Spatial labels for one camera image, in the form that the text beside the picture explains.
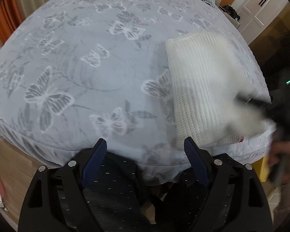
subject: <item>wooden floor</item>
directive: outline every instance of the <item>wooden floor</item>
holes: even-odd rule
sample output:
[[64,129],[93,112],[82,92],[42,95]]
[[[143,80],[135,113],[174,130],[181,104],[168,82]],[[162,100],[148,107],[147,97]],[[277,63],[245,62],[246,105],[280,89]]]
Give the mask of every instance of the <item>wooden floor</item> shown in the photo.
[[7,141],[0,141],[0,178],[3,181],[7,216],[18,224],[22,202],[41,162],[21,152]]

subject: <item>bedsheet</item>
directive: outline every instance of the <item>bedsheet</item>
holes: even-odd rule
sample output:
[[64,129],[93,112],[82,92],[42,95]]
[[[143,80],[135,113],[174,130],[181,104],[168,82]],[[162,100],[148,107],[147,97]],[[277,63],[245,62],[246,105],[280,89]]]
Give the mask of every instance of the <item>bedsheet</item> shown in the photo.
[[[65,164],[99,138],[135,160],[148,184],[190,167],[176,146],[165,41],[192,31],[228,38],[256,92],[256,60],[223,13],[201,0],[50,0],[0,50],[0,138],[46,165]],[[271,125],[224,147],[239,162],[267,151]]]

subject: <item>blue gripper pad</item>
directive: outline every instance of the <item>blue gripper pad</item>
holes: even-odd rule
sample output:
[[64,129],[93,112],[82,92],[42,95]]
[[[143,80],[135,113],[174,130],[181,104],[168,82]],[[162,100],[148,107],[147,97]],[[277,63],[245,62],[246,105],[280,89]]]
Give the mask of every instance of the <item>blue gripper pad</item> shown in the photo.
[[106,155],[106,151],[107,144],[106,141],[102,139],[101,143],[96,147],[96,150],[94,151],[86,166],[82,170],[81,185],[83,189],[88,185],[92,184],[93,180],[96,178],[98,170]]
[[191,164],[193,172],[196,178],[199,180],[199,183],[208,187],[210,181],[208,179],[208,169],[207,166],[203,163],[202,158],[194,147],[194,144],[191,143],[189,138],[186,138],[184,141],[184,151],[188,160]]

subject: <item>yellow object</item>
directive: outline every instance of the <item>yellow object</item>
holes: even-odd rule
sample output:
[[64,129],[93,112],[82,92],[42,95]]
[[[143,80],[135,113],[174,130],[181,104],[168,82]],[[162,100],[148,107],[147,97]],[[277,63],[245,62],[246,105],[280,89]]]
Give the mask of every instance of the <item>yellow object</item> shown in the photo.
[[255,172],[257,173],[259,180],[265,182],[268,178],[269,168],[268,168],[268,155],[264,156],[262,159],[252,163]]

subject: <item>orange curtain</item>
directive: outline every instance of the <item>orange curtain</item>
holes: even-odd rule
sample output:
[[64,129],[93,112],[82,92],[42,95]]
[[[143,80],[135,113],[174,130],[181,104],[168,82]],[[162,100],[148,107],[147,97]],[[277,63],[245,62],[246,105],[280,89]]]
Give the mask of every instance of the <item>orange curtain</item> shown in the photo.
[[5,43],[22,23],[16,0],[2,0],[0,3],[0,40]]

